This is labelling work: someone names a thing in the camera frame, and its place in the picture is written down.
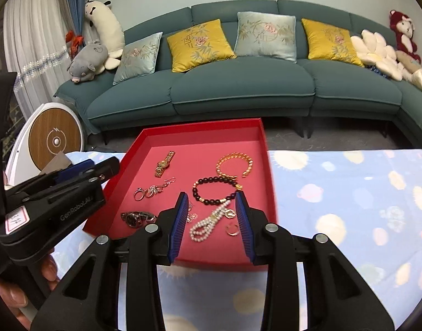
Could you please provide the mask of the person's left hand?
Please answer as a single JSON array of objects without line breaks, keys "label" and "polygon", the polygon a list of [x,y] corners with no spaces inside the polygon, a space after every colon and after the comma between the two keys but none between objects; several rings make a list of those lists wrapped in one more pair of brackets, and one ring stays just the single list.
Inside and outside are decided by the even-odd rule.
[{"label": "person's left hand", "polygon": [[[44,256],[39,262],[41,266],[41,279],[46,280],[48,289],[53,291],[60,279],[58,277],[58,266],[51,255],[54,249]],[[18,320],[18,322],[26,329],[31,329],[31,321],[23,313],[22,309],[28,307],[32,301],[35,301],[35,291],[38,284],[32,276],[26,276],[23,272],[20,278],[16,279],[15,271],[7,270],[7,273],[0,275],[0,297],[4,301],[7,308]]]}]

